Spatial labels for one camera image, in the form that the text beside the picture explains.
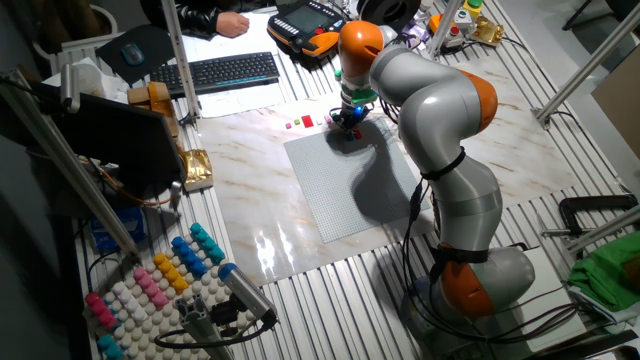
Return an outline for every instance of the tape roll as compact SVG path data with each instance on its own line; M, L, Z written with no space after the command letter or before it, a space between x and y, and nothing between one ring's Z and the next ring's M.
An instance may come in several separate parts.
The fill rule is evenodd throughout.
M359 0L360 19L400 32L420 8L420 0Z

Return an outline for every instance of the white marble table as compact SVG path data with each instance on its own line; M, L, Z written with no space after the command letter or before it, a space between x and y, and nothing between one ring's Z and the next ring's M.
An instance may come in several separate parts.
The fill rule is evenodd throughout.
M499 107L491 126L463 145L468 156L495 173L505 207L576 184L502 64L480 59L456 67L485 78L498 93ZM330 129L333 125L327 125L323 116L339 104L336 93L198 123L202 146L213 164L214 187L236 262L257 285L396 242L406 230L404 218L322 242L283 144ZM313 127L293 125L307 114L314 120ZM380 110L368 118L377 117L384 117ZM395 133L395 125L386 121ZM293 127L286 129L287 123ZM418 169L397 141L418 179ZM428 230L432 216L431 210L421 213L416 233Z

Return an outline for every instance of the gray baseplate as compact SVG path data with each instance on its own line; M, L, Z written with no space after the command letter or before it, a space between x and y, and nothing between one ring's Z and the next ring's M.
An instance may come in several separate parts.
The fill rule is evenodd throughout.
M417 181L396 139L382 119L359 128L360 140L334 130L284 144L324 243L409 215Z

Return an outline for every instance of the black jacket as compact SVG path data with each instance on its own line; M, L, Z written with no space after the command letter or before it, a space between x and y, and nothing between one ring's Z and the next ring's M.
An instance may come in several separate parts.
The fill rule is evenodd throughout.
M225 11L243 12L274 5L274 0L176 0L180 28L185 34L211 38L216 33L218 14ZM161 0L140 0L149 21L166 28Z

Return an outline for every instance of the person's hand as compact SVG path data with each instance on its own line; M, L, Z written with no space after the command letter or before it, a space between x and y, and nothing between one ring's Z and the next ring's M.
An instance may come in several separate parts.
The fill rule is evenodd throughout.
M234 38L246 33L248 29L249 19L238 13L224 12L218 15L216 31L222 36Z

